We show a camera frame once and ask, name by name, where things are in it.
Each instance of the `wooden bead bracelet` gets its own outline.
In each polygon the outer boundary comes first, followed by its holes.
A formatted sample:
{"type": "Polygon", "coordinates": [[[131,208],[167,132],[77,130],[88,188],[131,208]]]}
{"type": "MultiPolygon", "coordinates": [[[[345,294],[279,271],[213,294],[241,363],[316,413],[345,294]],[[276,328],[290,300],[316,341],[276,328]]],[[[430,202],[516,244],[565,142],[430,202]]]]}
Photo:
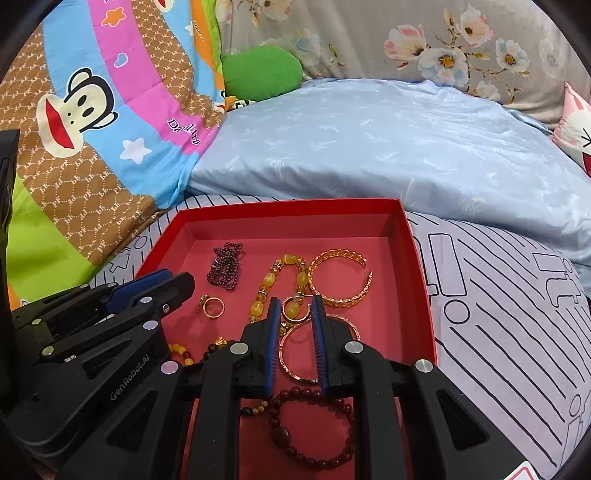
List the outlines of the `wooden bead bracelet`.
{"type": "Polygon", "coordinates": [[[269,426],[271,427],[271,440],[283,450],[285,454],[295,462],[300,463],[310,470],[329,470],[337,468],[353,458],[355,443],[353,441],[353,408],[344,402],[342,398],[337,398],[328,402],[320,390],[312,391],[311,388],[293,387],[291,390],[282,390],[279,395],[271,400],[271,407],[267,410],[269,416],[269,426]],[[349,436],[345,440],[343,452],[330,460],[316,460],[312,457],[306,457],[291,445],[291,435],[286,427],[281,425],[279,413],[281,406],[286,401],[308,401],[320,406],[333,406],[337,412],[342,413],[349,420],[349,436]]]}
{"type": "MultiPolygon", "coordinates": [[[[236,340],[226,340],[224,337],[220,337],[216,340],[215,343],[211,343],[210,345],[207,346],[207,351],[203,354],[203,360],[202,362],[206,362],[207,360],[209,360],[209,357],[217,352],[220,348],[225,347],[226,345],[232,345],[233,343],[236,343],[236,340]]],[[[183,347],[182,345],[179,345],[178,343],[173,343],[173,344],[169,344],[168,348],[170,349],[170,351],[172,353],[178,353],[179,355],[181,355],[184,359],[184,364],[185,366],[189,366],[189,365],[193,365],[194,364],[194,359],[193,356],[191,355],[191,352],[189,352],[185,347],[183,347]]],[[[265,408],[269,405],[269,403],[265,400],[261,400],[260,405],[256,406],[256,407],[242,407],[240,409],[240,416],[241,417],[252,417],[252,416],[256,416],[258,414],[261,414],[265,411],[265,408]]]]}

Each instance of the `gold ring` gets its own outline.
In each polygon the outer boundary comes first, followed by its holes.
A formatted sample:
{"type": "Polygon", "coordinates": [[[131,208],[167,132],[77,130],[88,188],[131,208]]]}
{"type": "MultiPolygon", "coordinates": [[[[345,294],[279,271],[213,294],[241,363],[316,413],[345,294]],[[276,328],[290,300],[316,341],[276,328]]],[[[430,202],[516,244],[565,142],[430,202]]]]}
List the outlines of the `gold ring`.
{"type": "MultiPolygon", "coordinates": [[[[303,297],[313,297],[313,295],[300,295],[300,298],[303,298],[303,297]]],[[[296,301],[293,296],[289,296],[285,300],[283,300],[283,302],[281,302],[281,316],[287,322],[288,327],[300,325],[301,323],[305,323],[312,318],[312,308],[310,307],[310,304],[308,304],[308,312],[306,313],[306,315],[304,317],[302,317],[301,319],[289,318],[287,316],[287,314],[285,313],[285,305],[287,305],[291,301],[296,301]]]]}
{"type": "Polygon", "coordinates": [[[218,317],[221,317],[223,311],[226,310],[226,304],[222,301],[222,299],[219,299],[217,297],[212,297],[211,295],[208,295],[208,294],[201,295],[201,300],[199,300],[199,306],[203,310],[203,313],[211,319],[216,319],[218,317]],[[217,315],[212,315],[207,311],[207,304],[210,301],[218,301],[222,305],[222,311],[220,313],[218,313],[217,315]]]}

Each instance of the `brown patterned fabric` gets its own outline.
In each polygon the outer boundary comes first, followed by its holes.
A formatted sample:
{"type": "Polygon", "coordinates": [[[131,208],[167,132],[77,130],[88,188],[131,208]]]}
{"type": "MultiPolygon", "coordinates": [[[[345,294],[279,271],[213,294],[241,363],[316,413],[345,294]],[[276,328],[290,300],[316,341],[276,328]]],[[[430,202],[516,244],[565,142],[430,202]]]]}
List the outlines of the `brown patterned fabric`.
{"type": "Polygon", "coordinates": [[[0,85],[0,129],[18,128],[18,175],[68,241],[100,265],[156,211],[147,195],[132,195],[88,144],[54,158],[41,143],[35,110],[52,93],[41,27],[29,38],[0,85]]]}
{"type": "Polygon", "coordinates": [[[193,90],[193,66],[154,2],[132,0],[131,5],[146,51],[163,85],[178,100],[183,113],[203,117],[205,128],[219,125],[223,113],[213,108],[211,98],[193,90]]]}

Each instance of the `blue stripe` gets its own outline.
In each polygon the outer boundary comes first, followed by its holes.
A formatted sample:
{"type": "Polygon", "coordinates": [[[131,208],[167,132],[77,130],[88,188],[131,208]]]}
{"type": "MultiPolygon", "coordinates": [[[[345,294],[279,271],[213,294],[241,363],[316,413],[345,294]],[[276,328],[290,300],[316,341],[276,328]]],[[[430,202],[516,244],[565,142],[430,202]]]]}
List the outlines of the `blue stripe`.
{"type": "Polygon", "coordinates": [[[64,0],[43,22],[43,36],[47,70],[57,95],[66,95],[70,75],[82,67],[103,77],[113,90],[119,118],[106,128],[84,132],[84,140],[132,194],[150,195],[160,209],[178,203],[199,155],[185,155],[179,146],[163,141],[154,127],[124,105],[100,54],[86,1],[64,0]],[[144,146],[152,152],[140,165],[121,160],[123,140],[138,138],[143,138],[144,146]]]}

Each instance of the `red box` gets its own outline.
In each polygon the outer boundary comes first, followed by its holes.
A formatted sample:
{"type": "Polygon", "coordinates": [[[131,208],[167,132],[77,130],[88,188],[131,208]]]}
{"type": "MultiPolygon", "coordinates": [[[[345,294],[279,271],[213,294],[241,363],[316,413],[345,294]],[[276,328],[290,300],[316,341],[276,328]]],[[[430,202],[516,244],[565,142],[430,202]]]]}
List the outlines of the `red box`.
{"type": "MultiPolygon", "coordinates": [[[[411,363],[419,358],[436,362],[433,325],[415,243],[406,215],[397,199],[293,200],[249,203],[182,210],[164,231],[138,275],[159,268],[187,271],[195,278],[195,293],[163,321],[169,343],[179,343],[199,359],[218,337],[239,339],[262,278],[286,253],[304,257],[309,265],[316,255],[332,248],[354,250],[367,259],[367,268],[344,258],[323,262],[314,284],[325,295],[348,298],[358,293],[373,272],[367,296],[348,309],[327,307],[327,313],[347,317],[361,340],[391,360],[411,363]],[[207,282],[216,258],[214,247],[243,243],[241,276],[235,291],[207,282]],[[199,309],[202,294],[220,297],[224,314],[208,319],[199,309]]],[[[285,299],[295,291],[296,268],[285,266],[277,275],[269,298],[285,299]]],[[[315,378],[314,347],[309,326],[290,337],[286,363],[298,375],[315,378]]],[[[275,391],[295,383],[281,367],[275,391]]],[[[256,402],[244,402],[254,405],[256,402]]],[[[326,408],[288,402],[281,413],[292,445],[316,459],[341,453],[346,439],[345,419],[335,419],[326,408]]],[[[353,462],[334,471],[310,472],[277,449],[269,436],[267,417],[241,419],[241,478],[267,480],[352,479],[353,462]]]]}

